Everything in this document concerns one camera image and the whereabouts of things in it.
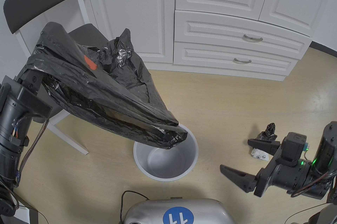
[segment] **chair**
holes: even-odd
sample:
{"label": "chair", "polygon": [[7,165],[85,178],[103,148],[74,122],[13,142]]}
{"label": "chair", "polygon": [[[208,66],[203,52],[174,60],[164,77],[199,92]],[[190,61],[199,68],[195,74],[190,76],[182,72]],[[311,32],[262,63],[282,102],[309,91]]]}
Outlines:
{"label": "chair", "polygon": [[[64,0],[5,0],[5,3],[3,5],[3,11],[6,17],[8,27],[12,34],[14,33],[17,37],[17,40],[19,41],[27,57],[30,56],[30,52],[22,37],[20,28],[28,23],[30,20],[34,19],[51,7],[56,6],[62,1]],[[80,10],[85,24],[69,32],[69,35],[81,45],[96,46],[97,48],[101,49],[103,45],[108,42],[108,40],[103,36],[101,32],[99,32],[99,30],[93,24],[90,24],[84,1],[78,0],[78,4],[80,6]],[[41,86],[40,88],[38,97],[53,107],[51,112],[51,118],[47,126],[48,129],[50,129],[62,140],[64,140],[83,154],[88,154],[88,151],[85,147],[78,144],[71,137],[62,133],[61,130],[59,130],[55,126],[56,123],[69,115],[69,113],[63,110],[50,98],[43,86]]]}

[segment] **crumpled black plastic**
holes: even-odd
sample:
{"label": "crumpled black plastic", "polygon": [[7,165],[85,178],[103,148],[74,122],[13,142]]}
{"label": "crumpled black plastic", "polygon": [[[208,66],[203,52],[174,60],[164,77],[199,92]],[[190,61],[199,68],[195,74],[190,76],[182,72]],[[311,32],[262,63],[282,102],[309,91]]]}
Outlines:
{"label": "crumpled black plastic", "polygon": [[265,131],[262,131],[256,139],[262,140],[262,141],[275,141],[277,138],[277,135],[275,135],[275,124],[270,123],[267,125],[267,128]]}
{"label": "crumpled black plastic", "polygon": [[49,22],[28,69],[46,73],[42,84],[58,105],[103,129],[164,149],[187,138],[133,50],[129,29],[99,50],[77,44],[60,24]]}

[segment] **chair seat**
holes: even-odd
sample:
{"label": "chair seat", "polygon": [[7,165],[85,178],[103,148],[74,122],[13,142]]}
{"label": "chair seat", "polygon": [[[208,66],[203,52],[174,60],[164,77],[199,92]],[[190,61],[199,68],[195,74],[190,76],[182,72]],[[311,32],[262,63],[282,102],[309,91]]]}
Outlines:
{"label": "chair seat", "polygon": [[[69,35],[79,44],[83,46],[95,46],[101,49],[108,40],[106,37],[99,32],[99,30],[93,24],[85,24],[71,31]],[[55,103],[54,100],[48,95],[45,88],[41,85],[40,90],[37,96],[42,99],[44,102],[53,107],[50,114],[50,118],[62,111],[62,108]],[[37,123],[43,123],[42,118],[34,118],[34,121]]]}
{"label": "chair seat", "polygon": [[71,31],[69,35],[83,46],[95,46],[101,49],[108,40],[93,24],[85,24]]}

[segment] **dark baseboard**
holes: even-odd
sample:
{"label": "dark baseboard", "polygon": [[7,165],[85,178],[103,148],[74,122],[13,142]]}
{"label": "dark baseboard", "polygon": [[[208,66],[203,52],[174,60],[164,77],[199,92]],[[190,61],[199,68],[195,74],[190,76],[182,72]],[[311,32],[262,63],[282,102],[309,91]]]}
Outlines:
{"label": "dark baseboard", "polygon": [[316,50],[319,50],[321,52],[330,54],[330,55],[332,55],[334,57],[337,57],[337,51],[335,51],[333,49],[330,49],[330,48],[328,48],[328,47],[326,47],[326,46],[324,46],[322,44],[319,44],[319,43],[317,43],[315,41],[312,41],[309,47],[314,48]]}

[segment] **wooden floor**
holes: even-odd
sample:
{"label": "wooden floor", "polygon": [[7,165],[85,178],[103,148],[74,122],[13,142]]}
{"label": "wooden floor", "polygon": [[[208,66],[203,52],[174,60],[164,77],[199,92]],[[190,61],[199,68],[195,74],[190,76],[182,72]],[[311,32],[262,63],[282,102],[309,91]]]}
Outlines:
{"label": "wooden floor", "polygon": [[[323,128],[337,120],[337,58],[309,48],[284,82],[211,74],[152,70],[167,108],[195,135],[199,158],[184,178],[168,183],[141,173],[133,159],[133,142],[72,115],[58,127],[85,146],[83,155],[46,130],[23,170],[16,192],[53,223],[118,223],[124,190],[150,199],[217,199],[238,223],[282,224],[293,213],[320,203],[291,198],[270,187],[262,198],[246,194],[222,176],[219,165],[256,174],[267,162],[250,156],[248,138],[274,122],[278,140],[288,132],[307,135],[312,159]],[[32,141],[41,125],[29,130]],[[137,195],[125,196],[124,212]],[[312,209],[289,220],[303,223]]]}

